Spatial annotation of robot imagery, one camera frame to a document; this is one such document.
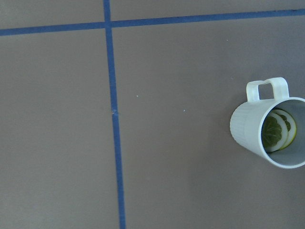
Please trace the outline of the white ribbed HOME mug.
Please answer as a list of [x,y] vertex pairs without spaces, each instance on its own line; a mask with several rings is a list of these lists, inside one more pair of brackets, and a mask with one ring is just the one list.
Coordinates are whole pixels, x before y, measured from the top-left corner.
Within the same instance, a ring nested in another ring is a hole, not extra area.
[[[270,84],[274,97],[260,99],[259,86]],[[293,169],[305,164],[305,100],[289,95],[288,84],[282,77],[264,81],[252,81],[246,86],[247,102],[238,106],[230,120],[233,139],[252,153],[276,167]],[[288,112],[296,122],[293,142],[284,149],[268,154],[262,143],[262,127],[265,118],[274,108]]]

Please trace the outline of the lemon slice front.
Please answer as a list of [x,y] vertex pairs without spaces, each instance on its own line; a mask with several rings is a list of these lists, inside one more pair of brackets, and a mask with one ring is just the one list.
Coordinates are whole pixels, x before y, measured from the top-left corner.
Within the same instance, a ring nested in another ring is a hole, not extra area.
[[270,112],[264,120],[261,139],[267,153],[279,150],[288,139],[288,128],[278,114]]

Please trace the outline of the lemon slice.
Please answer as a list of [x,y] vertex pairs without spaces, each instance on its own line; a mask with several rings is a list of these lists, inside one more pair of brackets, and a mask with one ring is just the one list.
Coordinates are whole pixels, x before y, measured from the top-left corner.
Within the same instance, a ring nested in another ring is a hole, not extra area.
[[292,115],[283,109],[274,109],[273,113],[279,115],[283,119],[288,131],[287,139],[280,148],[280,150],[282,150],[288,147],[294,141],[297,132],[296,122]]
[[288,128],[278,114],[270,112],[264,120],[261,139],[267,153],[279,150],[288,139]]

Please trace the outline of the lemon slice back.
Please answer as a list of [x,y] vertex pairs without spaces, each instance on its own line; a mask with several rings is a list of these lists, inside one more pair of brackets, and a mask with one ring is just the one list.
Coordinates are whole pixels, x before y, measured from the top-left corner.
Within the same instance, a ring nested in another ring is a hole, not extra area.
[[294,141],[297,132],[296,122],[292,115],[283,109],[274,109],[273,113],[279,115],[283,119],[288,131],[287,139],[280,148],[280,150],[282,150],[288,147]]

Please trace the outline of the brown paper table cover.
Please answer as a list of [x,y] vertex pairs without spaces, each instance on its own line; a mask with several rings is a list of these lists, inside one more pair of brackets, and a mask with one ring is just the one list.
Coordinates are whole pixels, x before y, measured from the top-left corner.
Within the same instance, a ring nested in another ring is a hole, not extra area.
[[302,0],[1,1],[1,228],[304,228],[304,167],[230,133],[272,77],[304,97]]

